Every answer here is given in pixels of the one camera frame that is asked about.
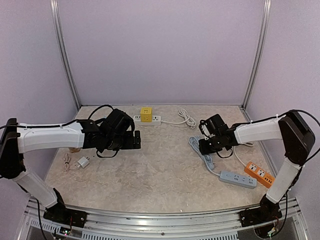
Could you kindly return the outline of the white power strip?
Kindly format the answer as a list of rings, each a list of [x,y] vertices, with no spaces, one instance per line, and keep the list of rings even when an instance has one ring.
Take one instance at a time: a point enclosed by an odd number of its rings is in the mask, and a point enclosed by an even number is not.
[[[162,123],[169,124],[169,125],[183,125],[186,124],[189,128],[195,129],[196,128],[196,120],[189,115],[189,113],[185,109],[180,109],[178,111],[178,116],[183,118],[183,121],[180,122],[170,122],[166,120],[162,120],[162,117],[160,115],[153,115],[153,109],[152,109],[152,122],[141,122],[141,116],[134,115],[133,121],[136,125],[139,126],[160,126]]]

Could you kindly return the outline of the blue power strip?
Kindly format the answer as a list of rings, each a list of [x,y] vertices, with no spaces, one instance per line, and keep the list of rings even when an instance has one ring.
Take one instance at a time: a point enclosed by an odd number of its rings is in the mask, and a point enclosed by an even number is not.
[[[201,160],[204,162],[206,169],[216,177],[221,182],[236,185],[239,187],[244,187],[247,189],[255,189],[257,187],[257,180],[255,178],[233,173],[230,171],[222,170],[219,173],[214,171],[214,162],[211,155],[202,155],[200,152],[200,137],[199,136],[191,136],[188,139],[189,145],[192,147],[192,149],[199,155]]]

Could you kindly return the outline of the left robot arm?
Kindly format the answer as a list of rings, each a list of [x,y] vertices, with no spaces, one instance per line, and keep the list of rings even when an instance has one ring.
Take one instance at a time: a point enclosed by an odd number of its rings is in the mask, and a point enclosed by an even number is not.
[[[47,186],[25,166],[25,153],[59,148],[96,149],[97,157],[102,158],[105,150],[118,153],[141,148],[141,135],[133,118],[117,108],[97,120],[89,116],[55,125],[18,123],[16,118],[10,118],[1,130],[0,176],[16,182],[61,223],[70,218],[69,209],[55,188]]]

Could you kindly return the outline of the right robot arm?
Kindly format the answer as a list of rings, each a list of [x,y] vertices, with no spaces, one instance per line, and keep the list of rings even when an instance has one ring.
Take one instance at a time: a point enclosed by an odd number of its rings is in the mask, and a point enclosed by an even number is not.
[[[284,161],[275,181],[262,197],[256,218],[266,222],[279,210],[279,202],[298,180],[303,166],[313,158],[310,154],[316,137],[301,114],[292,109],[269,118],[235,123],[229,127],[219,114],[201,120],[199,129],[204,135],[199,140],[202,155],[214,154],[238,145],[266,140],[281,140],[284,145]]]

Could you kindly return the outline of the beige cube socket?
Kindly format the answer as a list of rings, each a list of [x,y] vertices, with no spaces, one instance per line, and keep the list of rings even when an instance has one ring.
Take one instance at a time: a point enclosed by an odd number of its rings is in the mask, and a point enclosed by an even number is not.
[[[70,153],[78,153],[81,150],[80,148],[75,147],[69,147],[68,149]]]

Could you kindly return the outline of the yellow cube socket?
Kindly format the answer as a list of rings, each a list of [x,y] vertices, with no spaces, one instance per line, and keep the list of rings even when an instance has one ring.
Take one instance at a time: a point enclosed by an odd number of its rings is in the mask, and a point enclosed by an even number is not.
[[[142,123],[151,123],[153,119],[152,107],[142,107],[140,110],[140,121]]]

